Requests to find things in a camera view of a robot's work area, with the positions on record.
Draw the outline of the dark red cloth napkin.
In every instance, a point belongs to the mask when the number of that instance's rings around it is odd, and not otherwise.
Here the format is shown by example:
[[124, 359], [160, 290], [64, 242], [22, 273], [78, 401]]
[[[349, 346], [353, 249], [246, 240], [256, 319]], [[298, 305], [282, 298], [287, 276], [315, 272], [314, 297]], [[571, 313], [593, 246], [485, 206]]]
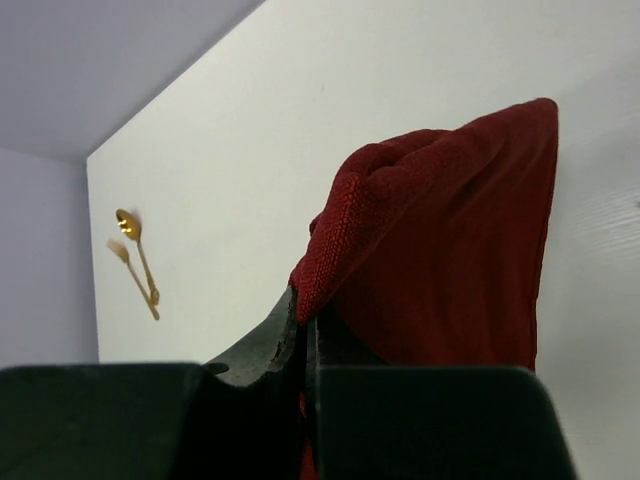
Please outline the dark red cloth napkin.
[[558, 148], [539, 98], [362, 147], [338, 171], [290, 283], [381, 358], [533, 369]]

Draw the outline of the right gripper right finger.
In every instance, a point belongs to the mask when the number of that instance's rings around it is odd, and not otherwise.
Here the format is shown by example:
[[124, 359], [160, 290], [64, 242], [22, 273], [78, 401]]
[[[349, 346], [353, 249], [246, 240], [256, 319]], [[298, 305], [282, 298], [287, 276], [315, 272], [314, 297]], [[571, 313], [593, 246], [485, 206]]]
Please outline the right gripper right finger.
[[575, 479], [550, 397], [512, 367], [384, 363], [328, 306], [308, 330], [321, 479]]

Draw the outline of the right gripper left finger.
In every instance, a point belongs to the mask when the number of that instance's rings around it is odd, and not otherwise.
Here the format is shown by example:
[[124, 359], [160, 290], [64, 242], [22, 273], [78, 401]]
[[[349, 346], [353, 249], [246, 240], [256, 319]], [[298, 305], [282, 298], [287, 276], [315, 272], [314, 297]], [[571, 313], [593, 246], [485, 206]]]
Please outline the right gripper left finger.
[[5, 479], [294, 479], [305, 332], [287, 289], [208, 363], [1, 373]]

